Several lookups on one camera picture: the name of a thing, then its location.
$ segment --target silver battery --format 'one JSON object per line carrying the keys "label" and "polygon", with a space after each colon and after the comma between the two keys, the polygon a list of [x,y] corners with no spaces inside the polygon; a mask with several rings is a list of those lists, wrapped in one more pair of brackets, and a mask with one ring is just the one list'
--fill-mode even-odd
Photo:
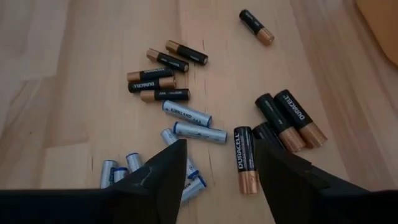
{"label": "silver battery", "polygon": [[126,156],[127,165],[129,167],[130,172],[134,172],[142,167],[141,157],[138,153],[133,152],[132,154],[128,154]]}
{"label": "silver battery", "polygon": [[175,143],[178,140],[178,138],[170,128],[166,128],[165,130],[163,130],[160,133],[160,136],[162,136],[164,143],[166,143],[166,145],[168,146]]}
{"label": "silver battery", "polygon": [[114,170],[114,182],[116,183],[117,181],[122,180],[129,174],[129,170],[127,167],[119,167]]}
{"label": "silver battery", "polygon": [[187,202],[191,198],[197,196],[199,192],[207,187],[205,180],[202,176],[197,176],[193,180],[187,180],[182,191],[181,203]]}
{"label": "silver battery", "polygon": [[186,137],[204,139],[217,143],[226,143],[228,133],[219,129],[211,129],[199,125],[189,124],[185,122],[176,122],[174,124],[174,134]]}
{"label": "silver battery", "polygon": [[210,127],[211,124],[210,115],[187,108],[170,100],[163,102],[162,110],[167,114],[182,118],[200,126]]}
{"label": "silver battery", "polygon": [[[168,146],[178,140],[178,137],[176,137],[170,128],[163,130],[160,135]],[[187,179],[194,179],[198,174],[199,170],[196,169],[193,162],[187,158]]]}
{"label": "silver battery", "polygon": [[118,162],[112,160],[105,160],[102,165],[101,182],[99,187],[101,189],[107,188],[114,184],[114,170],[118,168]]}

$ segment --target scratch on wood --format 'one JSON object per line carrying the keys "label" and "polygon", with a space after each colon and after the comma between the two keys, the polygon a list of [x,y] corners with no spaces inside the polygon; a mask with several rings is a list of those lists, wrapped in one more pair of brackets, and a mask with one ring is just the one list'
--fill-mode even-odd
{"label": "scratch on wood", "polygon": [[193,63],[193,82],[197,82],[197,64],[195,62]]}
{"label": "scratch on wood", "polygon": [[206,92],[206,79],[205,79],[205,96],[207,96],[207,92]]}
{"label": "scratch on wood", "polygon": [[210,157],[210,151],[209,151],[209,150],[207,150],[207,154],[209,155],[209,163],[210,163],[211,179],[213,180],[213,186],[215,186],[215,185],[216,185],[216,181],[214,180],[213,166],[211,165],[211,157]]}

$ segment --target aa battery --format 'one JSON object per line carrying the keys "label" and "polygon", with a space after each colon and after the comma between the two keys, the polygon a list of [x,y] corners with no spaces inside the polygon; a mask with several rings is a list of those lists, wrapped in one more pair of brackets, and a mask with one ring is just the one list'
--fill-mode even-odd
{"label": "aa battery", "polygon": [[310,148],[320,147],[328,139],[288,90],[274,97],[275,104],[304,138]]}
{"label": "aa battery", "polygon": [[[178,137],[173,133],[170,128],[163,130],[160,135],[162,136],[164,142],[169,146],[178,140]],[[193,162],[187,158],[187,179],[194,179],[199,174],[199,170],[196,169]]]}
{"label": "aa battery", "polygon": [[102,165],[101,182],[99,187],[101,189],[107,188],[114,184],[114,170],[118,168],[118,162],[112,160],[105,160]]}
{"label": "aa battery", "polygon": [[269,93],[260,96],[256,100],[256,105],[290,152],[298,152],[305,146],[303,139],[289,121],[283,117]]}
{"label": "aa battery", "polygon": [[127,81],[142,82],[142,81],[155,80],[158,78],[166,78],[172,76],[174,76],[174,72],[171,68],[155,68],[139,72],[130,72],[127,74]]}
{"label": "aa battery", "polygon": [[275,134],[274,130],[272,130],[271,125],[267,121],[253,128],[252,133],[256,139],[264,139],[272,147],[285,150],[285,146],[281,143],[278,136]]}
{"label": "aa battery", "polygon": [[195,124],[178,121],[174,124],[173,132],[174,134],[213,141],[217,143],[225,143],[228,135],[228,133],[223,130],[211,129]]}
{"label": "aa battery", "polygon": [[177,59],[173,56],[163,54],[154,49],[147,50],[147,58],[153,62],[162,63],[172,69],[179,70],[181,72],[186,72],[189,69],[189,64],[183,60]]}
{"label": "aa battery", "polygon": [[134,172],[142,167],[142,160],[138,153],[133,152],[126,156],[127,166],[129,167],[130,172]]}
{"label": "aa battery", "polygon": [[236,163],[241,194],[258,192],[257,170],[254,166],[254,141],[250,127],[234,129]]}
{"label": "aa battery", "polygon": [[189,100],[190,95],[189,89],[147,90],[140,93],[141,100],[145,102],[155,100]]}
{"label": "aa battery", "polygon": [[181,203],[187,202],[191,198],[197,196],[199,192],[206,187],[206,182],[200,175],[193,180],[188,180],[182,191]]}
{"label": "aa battery", "polygon": [[201,65],[205,65],[208,60],[207,55],[198,52],[196,50],[193,50],[189,47],[186,47],[182,44],[179,44],[177,42],[174,42],[172,40],[166,42],[166,49],[174,54],[177,54],[186,59],[193,60],[194,62],[199,63]]}
{"label": "aa battery", "polygon": [[142,90],[158,90],[161,88],[175,88],[174,77],[159,78],[156,80],[143,81],[139,83],[129,82],[128,88],[130,93],[136,93]]}
{"label": "aa battery", "polygon": [[114,182],[122,180],[129,174],[129,170],[126,167],[119,167],[114,170]]}
{"label": "aa battery", "polygon": [[211,124],[210,115],[187,108],[170,100],[163,102],[162,110],[167,114],[191,121],[200,126],[209,127]]}
{"label": "aa battery", "polygon": [[275,37],[247,9],[239,13],[239,18],[264,45],[268,46],[274,41]]}

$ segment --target duracell battery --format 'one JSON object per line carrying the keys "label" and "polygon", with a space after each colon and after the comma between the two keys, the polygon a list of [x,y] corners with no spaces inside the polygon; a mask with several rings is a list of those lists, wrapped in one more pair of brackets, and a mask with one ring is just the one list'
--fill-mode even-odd
{"label": "duracell battery", "polygon": [[174,77],[160,78],[157,80],[143,81],[139,83],[129,82],[130,93],[136,93],[142,90],[158,90],[162,88],[175,88]]}
{"label": "duracell battery", "polygon": [[287,150],[290,152],[298,152],[301,148],[305,147],[303,139],[289,121],[283,117],[269,93],[260,96],[256,100],[256,105],[267,118],[276,135],[278,135],[279,139],[284,143]]}
{"label": "duracell battery", "polygon": [[266,140],[272,147],[280,150],[286,150],[285,146],[281,143],[278,136],[272,130],[271,125],[266,121],[253,128],[253,135],[256,139]]}
{"label": "duracell battery", "polygon": [[239,18],[265,46],[274,41],[275,37],[247,9],[239,13]]}
{"label": "duracell battery", "polygon": [[141,91],[140,97],[145,102],[155,100],[189,100],[190,92],[189,89],[147,90]]}
{"label": "duracell battery", "polygon": [[186,72],[189,69],[188,62],[184,62],[178,58],[173,56],[163,54],[162,52],[158,52],[154,49],[147,50],[147,58],[153,62],[162,63],[172,69],[179,70],[181,72]]}
{"label": "duracell battery", "polygon": [[166,78],[172,76],[174,76],[174,72],[171,68],[155,68],[139,72],[127,73],[127,81],[141,82],[141,81],[155,80],[158,78]]}
{"label": "duracell battery", "polygon": [[288,90],[274,96],[276,106],[299,131],[307,147],[320,147],[328,139]]}
{"label": "duracell battery", "polygon": [[234,129],[235,155],[241,194],[258,192],[257,170],[254,166],[254,141],[250,127]]}
{"label": "duracell battery", "polygon": [[193,60],[196,63],[199,63],[201,65],[205,65],[207,63],[208,60],[208,56],[200,53],[196,50],[193,50],[189,47],[186,47],[182,44],[179,44],[177,42],[174,42],[172,40],[168,40],[166,42],[166,49],[169,52],[172,52],[174,54],[177,54],[181,57],[184,57],[186,59],[190,59]]}

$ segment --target wood grain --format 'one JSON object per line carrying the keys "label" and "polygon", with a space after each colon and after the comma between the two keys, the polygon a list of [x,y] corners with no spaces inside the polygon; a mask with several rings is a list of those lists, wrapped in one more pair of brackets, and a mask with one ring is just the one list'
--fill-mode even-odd
{"label": "wood grain", "polygon": [[[0,38],[3,189],[97,187],[103,160],[126,165],[130,152],[146,161],[161,151],[159,134],[176,119],[160,103],[130,94],[126,74],[159,67],[145,52],[166,52],[169,39],[209,55],[206,66],[191,63],[176,76],[177,86],[191,91],[187,105],[212,114],[214,128],[231,135],[237,126],[263,122],[256,98],[287,88],[329,139],[300,156],[370,190],[397,188],[398,71],[352,0],[0,6],[0,33],[7,34]],[[270,47],[239,21],[244,8],[275,35]],[[43,32],[48,26],[56,29]],[[208,188],[180,209],[179,223],[274,222],[264,194],[239,193],[231,140],[190,139],[188,153]]]}

